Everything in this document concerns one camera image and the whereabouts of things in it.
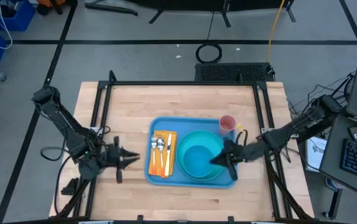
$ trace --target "gray floor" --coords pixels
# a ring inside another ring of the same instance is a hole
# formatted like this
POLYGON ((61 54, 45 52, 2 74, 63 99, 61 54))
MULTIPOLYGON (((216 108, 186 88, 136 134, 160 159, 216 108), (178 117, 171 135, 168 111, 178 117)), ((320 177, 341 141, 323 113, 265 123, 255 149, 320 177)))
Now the gray floor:
MULTIPOLYGON (((357 24, 357 1, 346 1, 357 24)), ((67 40, 152 40, 206 39, 210 12, 164 12, 153 24, 148 20, 153 9, 111 1, 139 12, 139 17, 85 9, 79 2, 67 40)), ((276 27, 277 40, 356 40, 339 0, 296 0, 291 23, 282 12, 276 27)), ((58 40, 69 8, 62 16, 51 12, 35 15, 28 30, 13 32, 14 40, 58 40)), ((215 14, 210 39, 267 40, 277 10, 233 12, 226 28, 220 14, 215 14)), ((195 51, 198 45, 64 45, 52 85, 61 94, 63 104, 73 112, 80 83, 105 80, 114 70, 118 80, 193 80, 195 51)), ((221 62, 263 62, 266 45, 222 45, 221 62)), ((45 79, 56 45, 16 44, 7 50, 0 71, 8 76, 0 82, 0 201, 16 157, 21 149, 34 106, 30 101, 45 79)), ((217 53, 205 49, 201 57, 217 53)), ((271 64, 278 81, 284 82, 289 100, 297 103, 307 97, 315 84, 327 85, 345 77, 357 66, 357 45, 273 45, 271 64)), ((296 108, 302 109, 305 103, 296 108)), ((52 201, 60 162, 48 162, 39 156, 44 146, 59 146, 57 130, 40 118, 28 155, 14 191, 5 222, 46 218, 52 201)), ((330 206, 332 192, 324 179, 305 172, 313 209, 317 218, 330 206)), ((338 222, 357 223, 357 194, 345 190, 338 212, 338 222)))

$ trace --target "white paper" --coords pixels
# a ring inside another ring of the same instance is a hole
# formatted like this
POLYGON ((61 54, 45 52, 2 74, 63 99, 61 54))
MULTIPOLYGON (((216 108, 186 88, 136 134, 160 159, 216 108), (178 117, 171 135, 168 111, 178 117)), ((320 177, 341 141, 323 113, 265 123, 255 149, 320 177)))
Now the white paper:
MULTIPOLYGON (((305 159, 312 167, 319 168, 321 165, 323 153, 327 146, 327 140, 312 137, 306 141, 306 154, 305 159)), ((311 168, 306 164, 305 169, 312 172, 319 172, 318 170, 311 168)))

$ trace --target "plastic cup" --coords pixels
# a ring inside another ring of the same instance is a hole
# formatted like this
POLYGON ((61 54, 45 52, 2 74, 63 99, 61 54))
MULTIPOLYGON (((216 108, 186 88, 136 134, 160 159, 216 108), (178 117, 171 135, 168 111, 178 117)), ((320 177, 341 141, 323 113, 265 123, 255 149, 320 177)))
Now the plastic cup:
POLYGON ((236 126, 235 118, 231 115, 224 115, 219 120, 220 133, 226 135, 232 131, 236 126))

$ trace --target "fork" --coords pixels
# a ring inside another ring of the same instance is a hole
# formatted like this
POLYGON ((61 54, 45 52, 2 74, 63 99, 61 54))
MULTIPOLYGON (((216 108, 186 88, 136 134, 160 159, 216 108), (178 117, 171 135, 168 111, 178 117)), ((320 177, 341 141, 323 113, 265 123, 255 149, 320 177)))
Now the fork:
POLYGON ((153 152, 153 162, 152 162, 152 175, 156 175, 156 166, 155 166, 155 147, 156 147, 156 136, 153 135, 152 138, 151 138, 151 146, 152 146, 152 150, 154 151, 153 152))

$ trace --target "knife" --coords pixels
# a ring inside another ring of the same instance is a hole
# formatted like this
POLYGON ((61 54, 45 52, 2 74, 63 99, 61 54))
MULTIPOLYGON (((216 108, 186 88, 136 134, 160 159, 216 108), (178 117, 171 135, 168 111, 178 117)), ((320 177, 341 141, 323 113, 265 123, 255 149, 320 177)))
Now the knife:
POLYGON ((170 145, 172 144, 172 133, 169 134, 169 138, 167 140, 167 158, 166 158, 166 165, 165 165, 165 177, 169 176, 169 169, 170 169, 170 145))

